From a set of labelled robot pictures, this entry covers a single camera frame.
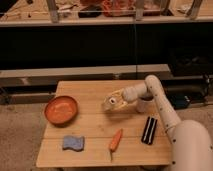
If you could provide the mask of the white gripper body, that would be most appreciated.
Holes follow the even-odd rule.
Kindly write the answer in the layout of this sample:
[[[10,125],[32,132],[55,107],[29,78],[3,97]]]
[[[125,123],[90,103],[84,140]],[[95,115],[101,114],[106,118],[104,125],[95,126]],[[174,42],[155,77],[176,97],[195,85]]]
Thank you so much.
[[[140,83],[134,86],[126,87],[122,92],[122,97],[126,102],[132,103],[146,93],[147,86],[144,83]]]

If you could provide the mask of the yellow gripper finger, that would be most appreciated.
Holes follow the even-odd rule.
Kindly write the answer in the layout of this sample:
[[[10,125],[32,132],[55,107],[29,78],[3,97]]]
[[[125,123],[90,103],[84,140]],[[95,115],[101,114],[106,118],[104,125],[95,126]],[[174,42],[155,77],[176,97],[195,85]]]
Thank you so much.
[[[126,106],[128,106],[129,105],[129,103],[127,103],[127,102],[122,102],[122,103],[119,103],[119,104],[117,104],[117,105],[115,105],[114,106],[114,108],[113,108],[113,110],[114,111],[119,111],[119,110],[121,110],[121,109],[124,109]]]
[[[120,90],[116,90],[116,91],[113,91],[109,97],[113,97],[113,98],[122,98],[122,95],[123,95],[123,89],[120,89]]]

